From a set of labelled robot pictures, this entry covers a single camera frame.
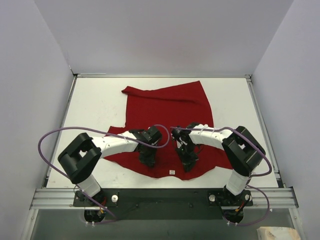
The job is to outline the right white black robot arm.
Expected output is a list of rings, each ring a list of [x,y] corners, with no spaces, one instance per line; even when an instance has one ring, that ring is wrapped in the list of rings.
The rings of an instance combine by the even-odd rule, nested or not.
[[[199,160],[195,148],[209,146],[222,150],[232,167],[224,187],[227,195],[240,197],[253,172],[266,156],[261,145],[243,126],[214,128],[207,124],[192,123],[187,127],[172,127],[171,136],[177,143],[175,151],[186,172]]]

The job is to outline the red t-shirt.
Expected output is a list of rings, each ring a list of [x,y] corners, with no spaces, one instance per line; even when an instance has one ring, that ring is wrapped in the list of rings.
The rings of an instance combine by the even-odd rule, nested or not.
[[[214,126],[211,106],[199,81],[156,90],[127,86],[122,93],[127,96],[125,126],[111,126],[109,133],[121,134],[133,129],[147,129],[155,124],[161,124],[167,129],[174,126],[185,128],[193,122]],[[198,154],[195,166],[186,172],[174,147],[169,143],[158,149],[153,167],[141,163],[137,152],[111,155],[107,160],[148,177],[171,176],[183,181],[198,178],[216,167],[232,169],[223,150],[204,146]]]

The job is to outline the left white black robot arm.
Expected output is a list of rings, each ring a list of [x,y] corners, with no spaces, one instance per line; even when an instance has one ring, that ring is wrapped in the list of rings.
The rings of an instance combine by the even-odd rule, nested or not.
[[[155,156],[162,134],[156,126],[133,129],[120,134],[90,137],[79,134],[58,156],[58,162],[74,185],[84,191],[84,199],[92,206],[101,203],[101,186],[93,176],[98,161],[120,153],[138,152],[138,159],[148,167],[155,165]]]

